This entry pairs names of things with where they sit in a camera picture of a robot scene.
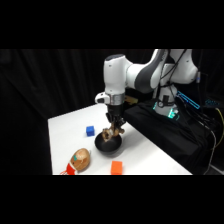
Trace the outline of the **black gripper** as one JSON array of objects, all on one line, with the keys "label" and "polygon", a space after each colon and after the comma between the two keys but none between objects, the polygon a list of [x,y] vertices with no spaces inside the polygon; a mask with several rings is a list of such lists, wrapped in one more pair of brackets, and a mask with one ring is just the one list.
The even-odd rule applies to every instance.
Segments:
[{"label": "black gripper", "polygon": [[[111,129],[115,130],[117,129],[117,118],[116,117],[122,117],[124,114],[124,106],[123,105],[108,105],[107,106],[107,113],[106,116],[109,119],[112,119],[111,122]],[[125,130],[122,128],[122,126],[126,123],[126,121],[123,118],[120,118],[118,121],[118,131],[120,134],[124,134]]]}]

